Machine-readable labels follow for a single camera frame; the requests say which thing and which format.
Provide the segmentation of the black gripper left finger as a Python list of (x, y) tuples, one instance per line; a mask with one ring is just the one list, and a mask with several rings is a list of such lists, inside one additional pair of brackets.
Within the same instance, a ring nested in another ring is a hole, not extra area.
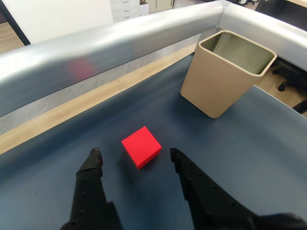
[(101, 181), (102, 165), (100, 149), (91, 149), (76, 173), (71, 216), (62, 230), (123, 229), (114, 203), (106, 200)]

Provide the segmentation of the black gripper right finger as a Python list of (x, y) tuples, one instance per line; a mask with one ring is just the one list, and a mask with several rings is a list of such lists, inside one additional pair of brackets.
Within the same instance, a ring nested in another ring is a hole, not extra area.
[(255, 230), (252, 211), (236, 201), (191, 159), (176, 148), (170, 149), (196, 230)]

